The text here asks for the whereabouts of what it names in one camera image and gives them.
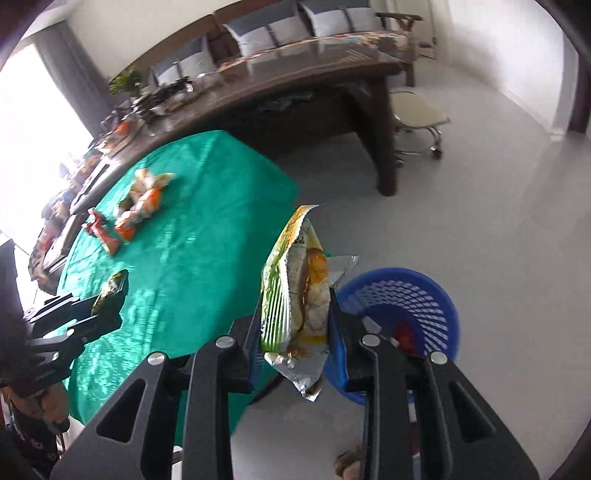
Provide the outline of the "person's left hand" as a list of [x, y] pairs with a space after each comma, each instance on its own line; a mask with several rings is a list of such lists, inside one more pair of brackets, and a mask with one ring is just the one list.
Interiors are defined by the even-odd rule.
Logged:
[[68, 394], [62, 383], [53, 384], [27, 398], [18, 396], [10, 387], [5, 387], [3, 394], [20, 413], [31, 418], [54, 425], [61, 425], [69, 419]]

